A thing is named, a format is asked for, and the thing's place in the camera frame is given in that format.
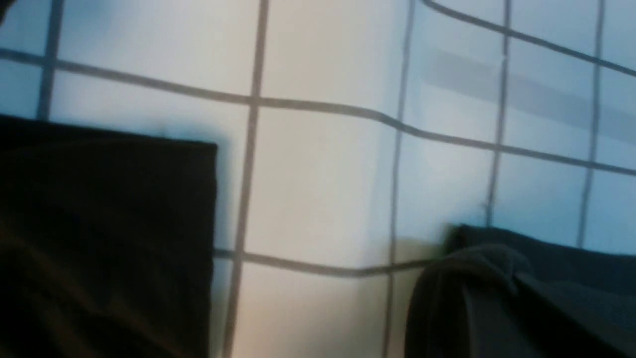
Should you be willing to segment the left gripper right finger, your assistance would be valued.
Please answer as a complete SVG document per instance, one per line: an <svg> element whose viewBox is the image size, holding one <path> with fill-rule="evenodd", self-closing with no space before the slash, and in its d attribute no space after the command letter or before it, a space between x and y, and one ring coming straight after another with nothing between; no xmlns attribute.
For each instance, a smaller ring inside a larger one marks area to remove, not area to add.
<svg viewBox="0 0 636 358"><path fill-rule="evenodd" d="M422 272L405 358L633 358L634 256L456 226Z"/></svg>

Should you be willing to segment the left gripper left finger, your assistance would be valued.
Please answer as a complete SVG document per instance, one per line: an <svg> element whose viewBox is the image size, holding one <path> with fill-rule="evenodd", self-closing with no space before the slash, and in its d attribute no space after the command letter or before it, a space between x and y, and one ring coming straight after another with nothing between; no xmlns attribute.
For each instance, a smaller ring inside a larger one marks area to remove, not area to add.
<svg viewBox="0 0 636 358"><path fill-rule="evenodd" d="M218 145L1 116L1 356L207 358Z"/></svg>

